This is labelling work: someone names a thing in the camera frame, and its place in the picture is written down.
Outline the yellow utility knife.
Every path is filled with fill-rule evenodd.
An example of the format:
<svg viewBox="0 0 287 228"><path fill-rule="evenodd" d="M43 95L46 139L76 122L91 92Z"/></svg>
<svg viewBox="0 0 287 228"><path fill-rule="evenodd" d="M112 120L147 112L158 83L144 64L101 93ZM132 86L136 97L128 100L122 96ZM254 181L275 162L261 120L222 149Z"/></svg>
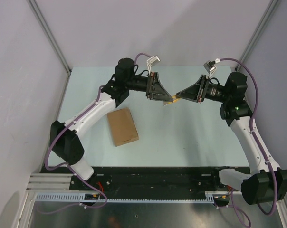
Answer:
<svg viewBox="0 0 287 228"><path fill-rule="evenodd" d="M179 100L180 98L177 96L177 95L173 95L172 96L172 99L170 101L165 101L163 102L163 105L166 106L166 105L170 105L172 103L175 103Z"/></svg>

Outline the brown cardboard express box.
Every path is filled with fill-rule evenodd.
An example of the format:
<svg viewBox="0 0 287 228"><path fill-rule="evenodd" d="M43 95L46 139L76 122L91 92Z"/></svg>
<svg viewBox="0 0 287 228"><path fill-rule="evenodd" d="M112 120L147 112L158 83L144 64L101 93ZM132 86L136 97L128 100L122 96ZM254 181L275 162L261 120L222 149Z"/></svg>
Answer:
<svg viewBox="0 0 287 228"><path fill-rule="evenodd" d="M139 135L129 108L107 114L112 138L116 147L139 140Z"/></svg>

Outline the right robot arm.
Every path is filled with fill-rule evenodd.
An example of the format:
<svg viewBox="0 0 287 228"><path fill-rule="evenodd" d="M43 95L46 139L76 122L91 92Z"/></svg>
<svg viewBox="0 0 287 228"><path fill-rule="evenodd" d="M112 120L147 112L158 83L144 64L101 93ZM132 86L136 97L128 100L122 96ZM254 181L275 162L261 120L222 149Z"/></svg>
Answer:
<svg viewBox="0 0 287 228"><path fill-rule="evenodd" d="M244 174L234 168L223 168L210 180L215 190L227 185L240 191L249 204L283 200L287 192L287 169L281 169L263 142L252 111L245 101L247 76L232 72L225 85L214 84L206 75L190 87L178 92L181 99L201 103L205 99L221 103L220 116L236 135L247 158L250 173Z"/></svg>

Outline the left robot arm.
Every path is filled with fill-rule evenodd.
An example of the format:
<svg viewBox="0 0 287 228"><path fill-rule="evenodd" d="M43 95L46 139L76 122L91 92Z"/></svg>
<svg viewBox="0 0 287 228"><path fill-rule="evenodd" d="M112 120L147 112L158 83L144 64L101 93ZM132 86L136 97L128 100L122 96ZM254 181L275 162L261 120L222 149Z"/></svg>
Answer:
<svg viewBox="0 0 287 228"><path fill-rule="evenodd" d="M80 113L65 122L54 121L50 127L49 149L80 178L80 185L86 190L96 186L94 169L84 158L84 147L80 138L104 115L117 108L130 94L130 91L144 92L154 101L172 102L172 96L162 86L157 72L152 67L160 62L158 56L148 57L146 76L137 73L138 65L130 58L122 58L115 67L110 80L99 87L97 97Z"/></svg>

